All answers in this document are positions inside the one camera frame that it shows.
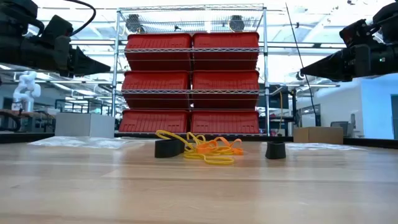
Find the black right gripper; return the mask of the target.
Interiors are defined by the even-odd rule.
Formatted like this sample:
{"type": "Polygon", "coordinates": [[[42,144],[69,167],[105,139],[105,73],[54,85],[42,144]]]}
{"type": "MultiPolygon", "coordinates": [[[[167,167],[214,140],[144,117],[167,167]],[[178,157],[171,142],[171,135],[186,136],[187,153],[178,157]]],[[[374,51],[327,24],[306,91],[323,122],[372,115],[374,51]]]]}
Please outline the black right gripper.
{"type": "Polygon", "coordinates": [[[347,81],[354,78],[371,76],[371,49],[366,44],[355,45],[337,51],[319,61],[300,69],[302,75],[327,78],[330,80],[343,80],[341,74],[341,59],[343,60],[343,73],[347,81]]]}

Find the black wide rubber band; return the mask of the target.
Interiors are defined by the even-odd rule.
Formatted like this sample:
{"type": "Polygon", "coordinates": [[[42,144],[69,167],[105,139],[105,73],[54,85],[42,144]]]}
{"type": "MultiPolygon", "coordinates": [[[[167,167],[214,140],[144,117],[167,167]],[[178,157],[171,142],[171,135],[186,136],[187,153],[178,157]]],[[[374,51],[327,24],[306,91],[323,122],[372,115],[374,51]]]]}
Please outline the black wide rubber band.
{"type": "Polygon", "coordinates": [[[284,142],[268,142],[265,157],[267,159],[285,159],[286,150],[284,142]]]}
{"type": "Polygon", "coordinates": [[[155,158],[175,157],[183,153],[185,144],[178,139],[163,139],[155,142],[155,158]]]}

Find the brown cardboard box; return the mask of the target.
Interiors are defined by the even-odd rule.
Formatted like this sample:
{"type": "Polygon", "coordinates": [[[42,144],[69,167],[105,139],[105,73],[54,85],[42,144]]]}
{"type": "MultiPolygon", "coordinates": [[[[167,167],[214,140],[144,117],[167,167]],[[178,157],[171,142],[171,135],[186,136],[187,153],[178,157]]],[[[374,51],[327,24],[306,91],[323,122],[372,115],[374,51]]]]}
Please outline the brown cardboard box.
{"type": "Polygon", "coordinates": [[[343,138],[343,128],[316,126],[293,130],[296,143],[343,144],[343,138]]]}

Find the black aluminium table frame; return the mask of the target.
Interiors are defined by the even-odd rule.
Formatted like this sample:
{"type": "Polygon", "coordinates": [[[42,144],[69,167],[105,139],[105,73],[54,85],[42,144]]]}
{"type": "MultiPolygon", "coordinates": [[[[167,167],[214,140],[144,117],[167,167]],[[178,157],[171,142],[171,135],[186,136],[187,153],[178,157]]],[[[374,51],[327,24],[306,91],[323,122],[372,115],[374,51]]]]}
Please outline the black aluminium table frame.
{"type": "MultiPolygon", "coordinates": [[[[41,139],[54,137],[54,133],[0,133],[0,144],[34,142],[41,139]]],[[[204,134],[206,138],[223,136],[228,140],[240,138],[243,141],[259,142],[293,142],[291,136],[267,136],[266,134],[204,134]]],[[[157,138],[154,133],[115,133],[114,137],[132,137],[132,138],[157,138]]],[[[365,139],[365,138],[343,138],[343,145],[379,147],[385,149],[398,149],[398,140],[390,139],[365,139]]]]}

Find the black monitor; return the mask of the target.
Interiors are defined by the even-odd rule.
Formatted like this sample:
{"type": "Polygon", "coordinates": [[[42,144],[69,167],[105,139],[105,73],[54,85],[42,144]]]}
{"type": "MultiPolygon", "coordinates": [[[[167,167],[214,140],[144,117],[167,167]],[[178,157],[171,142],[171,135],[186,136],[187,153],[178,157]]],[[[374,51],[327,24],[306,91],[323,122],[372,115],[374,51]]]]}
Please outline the black monitor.
{"type": "Polygon", "coordinates": [[[287,86],[270,85],[269,87],[269,107],[270,108],[289,108],[290,91],[287,86]]]}

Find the white rectangular box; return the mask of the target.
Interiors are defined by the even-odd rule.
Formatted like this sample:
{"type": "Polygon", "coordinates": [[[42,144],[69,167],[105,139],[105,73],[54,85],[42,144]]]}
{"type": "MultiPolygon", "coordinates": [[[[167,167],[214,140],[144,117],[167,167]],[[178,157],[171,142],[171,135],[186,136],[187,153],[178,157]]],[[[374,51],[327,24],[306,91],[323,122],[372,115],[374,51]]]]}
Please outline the white rectangular box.
{"type": "Polygon", "coordinates": [[[55,135],[68,137],[113,138],[115,118],[93,113],[57,113],[55,135]]]}

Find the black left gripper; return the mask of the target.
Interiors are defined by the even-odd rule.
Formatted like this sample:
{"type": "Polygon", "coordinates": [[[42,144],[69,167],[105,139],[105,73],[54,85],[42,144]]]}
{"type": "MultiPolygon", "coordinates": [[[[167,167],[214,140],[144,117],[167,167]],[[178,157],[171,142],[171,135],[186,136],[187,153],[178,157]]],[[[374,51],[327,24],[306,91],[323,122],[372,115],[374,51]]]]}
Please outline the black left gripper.
{"type": "Polygon", "coordinates": [[[39,37],[39,69],[58,72],[61,77],[110,72],[111,67],[86,56],[79,47],[72,49],[71,39],[60,35],[54,39],[39,37]]]}

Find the background workbench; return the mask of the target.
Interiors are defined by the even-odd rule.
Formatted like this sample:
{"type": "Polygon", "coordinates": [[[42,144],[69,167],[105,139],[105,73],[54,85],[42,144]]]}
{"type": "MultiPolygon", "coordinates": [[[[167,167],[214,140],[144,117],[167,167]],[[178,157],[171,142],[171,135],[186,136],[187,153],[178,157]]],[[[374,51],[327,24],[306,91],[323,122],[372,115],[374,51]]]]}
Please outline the background workbench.
{"type": "Polygon", "coordinates": [[[0,131],[12,133],[54,133],[55,116],[45,111],[0,110],[0,131]]]}

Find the yellow rubber band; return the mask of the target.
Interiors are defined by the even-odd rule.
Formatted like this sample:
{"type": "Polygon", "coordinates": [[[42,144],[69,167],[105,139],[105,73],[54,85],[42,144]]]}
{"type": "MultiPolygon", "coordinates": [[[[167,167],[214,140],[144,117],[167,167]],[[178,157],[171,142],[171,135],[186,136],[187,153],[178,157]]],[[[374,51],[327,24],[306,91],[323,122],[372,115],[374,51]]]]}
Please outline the yellow rubber band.
{"type": "Polygon", "coordinates": [[[232,147],[224,137],[217,137],[207,141],[204,135],[194,135],[188,132],[187,139],[194,141],[194,144],[188,145],[188,149],[185,152],[189,156],[233,155],[232,147]]]}
{"type": "Polygon", "coordinates": [[[198,154],[198,153],[184,153],[183,157],[185,159],[202,160],[206,164],[214,165],[214,166],[228,166],[228,165],[234,164],[234,162],[235,162],[235,160],[230,157],[209,156],[209,155],[198,154]]]}
{"type": "Polygon", "coordinates": [[[169,131],[160,129],[155,132],[155,135],[164,140],[178,140],[179,142],[181,142],[183,144],[184,151],[193,151],[195,149],[193,144],[189,143],[186,139],[184,139],[183,137],[181,137],[175,133],[171,133],[169,131]]]}

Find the orange rubber band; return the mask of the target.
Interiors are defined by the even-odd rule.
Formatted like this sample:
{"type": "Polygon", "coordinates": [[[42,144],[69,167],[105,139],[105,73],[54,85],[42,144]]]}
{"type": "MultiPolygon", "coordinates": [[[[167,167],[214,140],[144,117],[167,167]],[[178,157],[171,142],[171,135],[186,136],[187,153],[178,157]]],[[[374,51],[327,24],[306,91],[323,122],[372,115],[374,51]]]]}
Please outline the orange rubber band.
{"type": "Polygon", "coordinates": [[[222,146],[216,147],[217,153],[237,156],[242,156],[244,154],[243,142],[241,139],[235,139],[234,141],[230,142],[224,137],[217,137],[215,138],[215,141],[221,141],[223,143],[222,146]]]}
{"type": "Polygon", "coordinates": [[[197,144],[195,151],[199,154],[209,154],[217,151],[219,148],[217,141],[208,141],[201,144],[197,144]]]}

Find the gray monitor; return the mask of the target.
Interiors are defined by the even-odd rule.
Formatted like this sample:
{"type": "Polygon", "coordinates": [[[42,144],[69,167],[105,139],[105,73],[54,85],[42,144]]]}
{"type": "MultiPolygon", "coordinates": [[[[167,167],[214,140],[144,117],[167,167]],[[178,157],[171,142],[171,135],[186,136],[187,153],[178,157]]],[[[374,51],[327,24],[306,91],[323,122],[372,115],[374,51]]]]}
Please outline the gray monitor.
{"type": "Polygon", "coordinates": [[[356,128],[356,116],[354,113],[351,113],[349,121],[332,121],[330,126],[334,128],[342,128],[344,137],[353,138],[354,130],[356,128]]]}

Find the red plastic bin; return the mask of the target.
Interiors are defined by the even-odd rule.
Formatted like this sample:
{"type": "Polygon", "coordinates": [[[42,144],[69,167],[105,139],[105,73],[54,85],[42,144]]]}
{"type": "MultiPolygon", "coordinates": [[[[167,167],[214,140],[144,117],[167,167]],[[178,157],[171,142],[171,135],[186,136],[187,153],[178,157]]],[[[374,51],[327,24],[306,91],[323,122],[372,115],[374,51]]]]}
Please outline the red plastic bin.
{"type": "Polygon", "coordinates": [[[188,95],[183,93],[156,93],[156,90],[188,90],[190,77],[187,71],[128,71],[121,87],[126,90],[149,90],[149,93],[123,93],[130,109],[181,109],[188,108],[188,95]]]}
{"type": "Polygon", "coordinates": [[[259,56],[257,32],[196,33],[193,53],[195,70],[254,70],[259,56]]]}
{"type": "Polygon", "coordinates": [[[190,34],[130,34],[124,54],[131,70],[191,70],[190,34]]]}
{"type": "Polygon", "coordinates": [[[193,90],[250,90],[254,93],[200,93],[193,94],[195,109],[253,110],[259,90],[256,70],[195,70],[193,90]]]}
{"type": "Polygon", "coordinates": [[[185,133],[189,115],[184,110],[124,110],[119,132],[154,133],[161,129],[185,133]]]}
{"type": "Polygon", "coordinates": [[[194,111],[190,130],[210,134],[259,134],[257,111],[194,111]]]}

